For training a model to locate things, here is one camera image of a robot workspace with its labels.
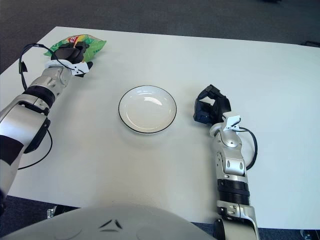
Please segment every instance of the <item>white table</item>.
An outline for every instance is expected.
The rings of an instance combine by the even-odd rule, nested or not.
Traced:
[[[212,223],[217,185],[209,127],[194,122],[193,113],[197,95],[213,84],[258,139],[248,171],[258,226],[320,229],[319,48],[68,27],[55,27],[39,43],[51,46],[75,34],[107,44],[90,73],[74,78],[55,101],[53,149],[18,172],[10,195],[77,207],[138,203]],[[43,52],[25,55],[27,84],[41,75],[48,60]],[[118,116],[122,95],[140,85],[175,98],[175,121],[159,134],[136,134]],[[1,75],[0,91],[1,109],[23,91],[17,62]],[[241,138],[249,160],[251,137]],[[48,147],[46,136],[20,165]]]

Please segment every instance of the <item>gray carpet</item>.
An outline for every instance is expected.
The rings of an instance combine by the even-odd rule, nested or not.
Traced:
[[[0,73],[55,26],[300,44],[320,42],[320,0],[0,0]],[[7,205],[0,236],[45,219],[53,206],[16,197]],[[298,230],[259,231],[263,240],[302,239]]]

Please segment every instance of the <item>green snack bag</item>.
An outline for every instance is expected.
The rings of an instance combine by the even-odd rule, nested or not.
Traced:
[[[103,41],[99,38],[96,38],[94,36],[88,35],[88,34],[82,34],[82,35],[74,35],[74,36],[69,36],[58,43],[52,45],[50,47],[51,51],[57,50],[62,44],[67,44],[67,43],[75,43],[75,42],[85,42],[86,44],[89,44],[90,47],[86,49],[85,53],[83,54],[84,56],[84,61],[89,62],[94,55],[96,55],[97,52],[99,52],[104,45],[106,44],[107,41]],[[51,56],[51,53],[47,51],[44,53],[46,56]]]

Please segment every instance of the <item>silver arm segment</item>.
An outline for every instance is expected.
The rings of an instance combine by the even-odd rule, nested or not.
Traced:
[[[240,116],[232,112],[223,115],[224,122],[213,125],[209,131],[213,137],[219,191],[216,205],[222,217],[214,224],[218,233],[215,237],[218,240],[224,237],[228,240],[259,240],[255,209],[250,206],[246,164],[241,154],[242,142],[234,131],[239,130]]]
[[[71,70],[53,64],[0,112],[1,204],[14,181],[22,154],[38,147],[31,144],[40,144],[50,125],[49,109],[71,77]]]

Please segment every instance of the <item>black cable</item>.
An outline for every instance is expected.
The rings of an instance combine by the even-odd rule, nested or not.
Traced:
[[[18,66],[19,66],[19,74],[21,75],[21,81],[22,81],[22,86],[23,86],[24,90],[27,89],[27,84],[26,84],[26,80],[25,80],[25,76],[24,76],[24,69],[23,69],[23,65],[22,65],[22,56],[26,53],[26,51],[28,51],[32,47],[47,49],[62,66],[64,66],[66,69],[74,70],[74,69],[64,65],[62,62],[60,62],[58,57],[57,57],[57,55],[55,54],[55,52],[53,52],[50,48],[46,47],[45,45],[39,44],[39,43],[27,44],[22,49],[22,52],[21,52],[20,57],[19,57],[19,64],[18,64]]]
[[[257,142],[257,139],[256,139],[256,136],[254,135],[254,133],[252,131],[250,131],[249,129],[245,128],[245,127],[239,127],[239,129],[242,129],[243,131],[238,131],[238,130],[233,130],[235,132],[240,132],[240,133],[243,133],[243,132],[248,132],[250,133],[252,139],[253,139],[253,143],[254,143],[254,154],[253,154],[253,157],[252,157],[252,161],[250,162],[250,164],[246,167],[247,170],[251,169],[254,165],[255,165],[255,162],[256,162],[256,159],[257,159],[257,155],[258,155],[258,142]]]
[[[43,158],[41,158],[39,161],[36,161],[30,165],[27,165],[27,166],[23,166],[23,167],[19,167],[18,170],[21,170],[21,169],[26,169],[26,168],[29,168],[33,165],[36,165],[37,163],[40,163],[43,159],[46,158],[46,156],[48,156],[48,154],[50,153],[51,149],[52,149],[52,145],[53,145],[53,140],[52,140],[52,136],[51,136],[51,133],[49,132],[49,129],[46,130],[49,134],[49,137],[50,137],[50,141],[51,141],[51,144],[50,144],[50,148],[49,148],[49,151],[44,155]]]
[[[239,121],[237,121],[236,123],[232,124],[231,127],[234,127],[235,125],[239,124],[241,122],[241,117],[239,118]]]

